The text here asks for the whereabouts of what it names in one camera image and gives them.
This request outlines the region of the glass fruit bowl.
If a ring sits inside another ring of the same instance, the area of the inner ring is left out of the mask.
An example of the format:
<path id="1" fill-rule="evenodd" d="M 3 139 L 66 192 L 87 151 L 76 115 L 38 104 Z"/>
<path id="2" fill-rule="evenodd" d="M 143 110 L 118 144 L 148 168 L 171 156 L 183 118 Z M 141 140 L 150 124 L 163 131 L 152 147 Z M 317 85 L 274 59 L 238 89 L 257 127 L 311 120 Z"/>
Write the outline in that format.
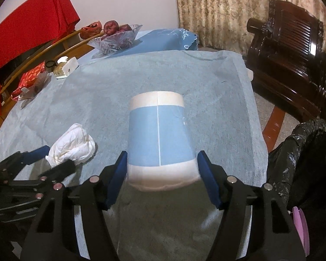
<path id="1" fill-rule="evenodd" d="M 117 32 L 113 35 L 103 35 L 102 37 L 91 39 L 88 45 L 104 55 L 112 55 L 117 51 L 128 49 L 133 45 L 142 25 L 133 24 L 131 28 L 132 30 L 130 31 Z"/>

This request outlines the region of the grey-blue tablecloth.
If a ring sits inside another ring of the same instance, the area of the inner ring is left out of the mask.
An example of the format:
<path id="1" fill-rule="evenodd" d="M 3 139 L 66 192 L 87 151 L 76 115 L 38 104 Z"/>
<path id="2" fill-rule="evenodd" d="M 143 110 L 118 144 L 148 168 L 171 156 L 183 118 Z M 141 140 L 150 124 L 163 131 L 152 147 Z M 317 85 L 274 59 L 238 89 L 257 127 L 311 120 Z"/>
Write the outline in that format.
<path id="1" fill-rule="evenodd" d="M 84 182 L 127 148 L 129 102 L 137 94 L 183 96 L 196 151 L 243 183 L 265 182 L 267 147 L 243 58 L 229 51 L 162 51 L 105 58 L 52 79 L 30 102 L 15 105 L 0 128 L 0 161 L 51 146 L 78 123 L 94 139 L 94 157 L 65 180 Z M 124 184 L 104 214 L 121 260 L 205 260 L 222 219 L 202 181 L 181 189 L 141 192 Z"/>

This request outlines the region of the blue white paper cup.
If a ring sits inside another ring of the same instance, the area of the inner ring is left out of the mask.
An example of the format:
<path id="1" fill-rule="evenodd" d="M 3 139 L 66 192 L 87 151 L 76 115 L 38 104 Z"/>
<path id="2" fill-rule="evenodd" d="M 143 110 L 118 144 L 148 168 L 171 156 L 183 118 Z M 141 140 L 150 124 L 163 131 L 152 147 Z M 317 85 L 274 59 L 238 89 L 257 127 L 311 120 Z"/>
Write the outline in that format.
<path id="1" fill-rule="evenodd" d="M 200 179 L 182 95 L 152 91 L 129 106 L 127 181 L 140 191 L 167 191 Z"/>

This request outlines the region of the blue embroidered table cover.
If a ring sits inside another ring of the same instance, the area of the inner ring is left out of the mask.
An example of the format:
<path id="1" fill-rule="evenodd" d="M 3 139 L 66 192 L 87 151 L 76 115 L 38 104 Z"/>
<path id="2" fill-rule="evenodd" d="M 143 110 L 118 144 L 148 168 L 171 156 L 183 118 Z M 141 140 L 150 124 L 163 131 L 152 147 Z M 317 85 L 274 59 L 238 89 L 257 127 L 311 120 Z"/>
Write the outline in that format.
<path id="1" fill-rule="evenodd" d="M 109 57 L 170 50 L 197 51 L 198 45 L 198 35 L 183 28 L 140 31 L 131 48 L 117 51 Z"/>

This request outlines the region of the television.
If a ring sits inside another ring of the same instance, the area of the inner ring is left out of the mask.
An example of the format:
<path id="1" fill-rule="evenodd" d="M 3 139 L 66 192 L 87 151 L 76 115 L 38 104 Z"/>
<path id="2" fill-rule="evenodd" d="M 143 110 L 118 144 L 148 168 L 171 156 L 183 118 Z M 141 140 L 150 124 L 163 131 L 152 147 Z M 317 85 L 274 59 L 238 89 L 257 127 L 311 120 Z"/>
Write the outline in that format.
<path id="1" fill-rule="evenodd" d="M 13 58 L 11 61 L 9 61 L 7 64 L 2 66 L 0 68 L 0 85 L 3 85 L 5 81 L 8 79 L 8 77 L 13 73 L 13 71 L 18 68 L 25 60 L 27 60 L 29 57 L 33 56 L 34 54 L 37 54 L 39 50 L 44 50 L 48 46 L 52 44 L 51 41 L 44 43 L 42 45 L 38 45 L 35 48 L 29 49 L 28 51 L 20 54 L 19 56 Z"/>

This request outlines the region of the red cloth cover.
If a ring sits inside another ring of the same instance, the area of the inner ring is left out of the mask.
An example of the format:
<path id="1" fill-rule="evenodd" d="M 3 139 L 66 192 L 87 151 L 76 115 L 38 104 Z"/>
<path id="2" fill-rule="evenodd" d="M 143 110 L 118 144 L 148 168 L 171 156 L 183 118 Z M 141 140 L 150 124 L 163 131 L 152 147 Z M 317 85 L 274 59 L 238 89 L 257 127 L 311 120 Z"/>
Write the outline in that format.
<path id="1" fill-rule="evenodd" d="M 27 0 L 0 24 L 0 68 L 32 48 L 69 35 L 79 21 L 70 0 Z"/>

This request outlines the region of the wooden tv cabinet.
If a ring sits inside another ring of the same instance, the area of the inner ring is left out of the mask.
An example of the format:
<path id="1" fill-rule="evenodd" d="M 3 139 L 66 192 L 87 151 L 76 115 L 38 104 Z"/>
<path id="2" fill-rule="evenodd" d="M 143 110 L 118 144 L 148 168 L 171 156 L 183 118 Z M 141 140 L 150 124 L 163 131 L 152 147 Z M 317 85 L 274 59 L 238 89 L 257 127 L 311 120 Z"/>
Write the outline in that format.
<path id="1" fill-rule="evenodd" d="M 80 31 L 74 31 L 55 43 L 48 42 L 37 52 L 22 62 L 4 81 L 1 87 L 0 99 L 2 101 L 0 127 L 8 116 L 10 110 L 14 107 L 15 101 L 11 99 L 11 93 L 17 88 L 22 75 L 43 61 L 57 61 L 62 56 L 80 58 L 93 50 L 88 45 L 90 38 L 83 40 L 79 37 Z"/>

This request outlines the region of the red snack packet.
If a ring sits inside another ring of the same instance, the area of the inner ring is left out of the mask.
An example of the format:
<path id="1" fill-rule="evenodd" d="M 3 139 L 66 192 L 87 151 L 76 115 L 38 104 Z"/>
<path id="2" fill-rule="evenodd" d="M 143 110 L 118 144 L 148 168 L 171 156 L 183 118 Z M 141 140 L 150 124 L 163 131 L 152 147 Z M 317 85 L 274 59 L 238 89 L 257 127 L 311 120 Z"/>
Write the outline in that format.
<path id="1" fill-rule="evenodd" d="M 28 90 L 30 87 L 32 87 L 35 82 L 37 81 L 37 78 L 45 72 L 45 62 L 41 62 L 39 65 L 37 65 L 35 68 L 32 68 L 28 72 L 25 72 L 20 81 L 18 87 L 11 93 L 11 99 L 18 101 L 19 95 L 23 93 L 24 91 Z"/>

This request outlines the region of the pink face mask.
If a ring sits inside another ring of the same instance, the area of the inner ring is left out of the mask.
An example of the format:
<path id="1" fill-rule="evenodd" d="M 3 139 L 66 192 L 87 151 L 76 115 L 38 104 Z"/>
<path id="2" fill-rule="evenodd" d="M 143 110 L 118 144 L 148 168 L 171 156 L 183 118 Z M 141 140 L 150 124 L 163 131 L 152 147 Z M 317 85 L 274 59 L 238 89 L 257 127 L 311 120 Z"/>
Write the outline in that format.
<path id="1" fill-rule="evenodd" d="M 307 221 L 302 209 L 298 207 L 293 207 L 293 223 L 299 234 L 299 238 L 301 240 L 305 256 L 309 256 L 310 254 L 310 239 L 309 239 L 309 230 L 307 227 Z"/>

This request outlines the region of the white tissue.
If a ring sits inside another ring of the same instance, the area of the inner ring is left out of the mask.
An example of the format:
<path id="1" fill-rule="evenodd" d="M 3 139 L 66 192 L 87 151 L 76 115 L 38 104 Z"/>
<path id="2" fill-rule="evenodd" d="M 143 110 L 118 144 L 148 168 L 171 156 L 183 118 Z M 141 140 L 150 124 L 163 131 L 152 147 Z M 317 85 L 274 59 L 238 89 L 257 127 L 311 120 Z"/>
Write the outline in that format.
<path id="1" fill-rule="evenodd" d="M 71 160 L 75 165 L 88 161 L 96 151 L 96 143 L 81 124 L 75 123 L 57 139 L 45 159 L 52 168 Z"/>

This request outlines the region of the tissue box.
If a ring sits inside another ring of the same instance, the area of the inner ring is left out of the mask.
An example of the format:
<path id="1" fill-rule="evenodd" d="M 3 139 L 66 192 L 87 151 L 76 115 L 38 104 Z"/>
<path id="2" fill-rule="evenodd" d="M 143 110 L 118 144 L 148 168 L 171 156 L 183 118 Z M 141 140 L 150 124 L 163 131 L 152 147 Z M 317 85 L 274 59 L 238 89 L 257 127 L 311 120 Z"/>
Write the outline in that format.
<path id="1" fill-rule="evenodd" d="M 57 60 L 57 66 L 53 70 L 53 74 L 57 79 L 64 79 L 70 76 L 79 67 L 76 57 L 69 58 L 62 56 Z"/>

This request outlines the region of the red apples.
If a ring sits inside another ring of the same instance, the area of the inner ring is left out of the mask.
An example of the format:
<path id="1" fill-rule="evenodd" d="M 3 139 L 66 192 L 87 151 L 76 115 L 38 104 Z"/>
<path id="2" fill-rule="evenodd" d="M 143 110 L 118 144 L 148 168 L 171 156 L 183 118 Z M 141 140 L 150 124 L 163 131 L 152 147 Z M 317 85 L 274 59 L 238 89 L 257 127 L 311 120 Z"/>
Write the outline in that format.
<path id="1" fill-rule="evenodd" d="M 120 32 L 131 31 L 131 30 L 132 28 L 130 25 L 128 24 L 119 25 L 115 20 L 111 20 L 106 22 L 105 25 L 103 26 L 104 35 L 102 36 L 101 40 L 103 40 L 107 36 L 111 36 L 113 34 L 120 33 Z"/>

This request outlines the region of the black lined trash bin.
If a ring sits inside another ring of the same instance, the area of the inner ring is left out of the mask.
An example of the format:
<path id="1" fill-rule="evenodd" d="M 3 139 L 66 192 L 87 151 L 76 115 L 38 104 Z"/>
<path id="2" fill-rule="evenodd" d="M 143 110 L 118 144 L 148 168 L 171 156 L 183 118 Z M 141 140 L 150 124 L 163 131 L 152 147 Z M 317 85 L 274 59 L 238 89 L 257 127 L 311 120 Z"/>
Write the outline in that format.
<path id="1" fill-rule="evenodd" d="M 302 209 L 307 221 L 310 254 L 326 260 L 326 120 L 299 124 L 268 155 L 267 181 L 287 210 Z"/>

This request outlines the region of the beige patterned curtain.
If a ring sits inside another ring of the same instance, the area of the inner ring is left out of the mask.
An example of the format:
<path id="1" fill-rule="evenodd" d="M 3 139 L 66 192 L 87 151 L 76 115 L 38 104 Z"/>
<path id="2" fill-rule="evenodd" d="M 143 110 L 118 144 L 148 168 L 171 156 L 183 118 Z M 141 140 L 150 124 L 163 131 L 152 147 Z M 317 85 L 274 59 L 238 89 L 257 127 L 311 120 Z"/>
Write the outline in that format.
<path id="1" fill-rule="evenodd" d="M 326 6 L 322 0 L 289 1 L 323 22 L 326 52 Z M 253 35 L 247 31 L 250 18 L 266 21 L 269 0 L 177 0 L 179 25 L 196 33 L 203 47 L 246 55 Z"/>

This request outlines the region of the small glass dish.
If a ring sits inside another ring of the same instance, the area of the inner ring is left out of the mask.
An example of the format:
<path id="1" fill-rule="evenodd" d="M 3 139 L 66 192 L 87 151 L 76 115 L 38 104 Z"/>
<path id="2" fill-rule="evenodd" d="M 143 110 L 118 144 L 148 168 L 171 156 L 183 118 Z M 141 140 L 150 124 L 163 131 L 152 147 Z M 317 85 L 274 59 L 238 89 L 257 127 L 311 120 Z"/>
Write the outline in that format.
<path id="1" fill-rule="evenodd" d="M 51 75 L 47 71 L 39 74 L 35 83 L 29 88 L 22 88 L 18 101 L 21 102 L 20 108 L 25 108 L 34 98 L 49 84 Z"/>

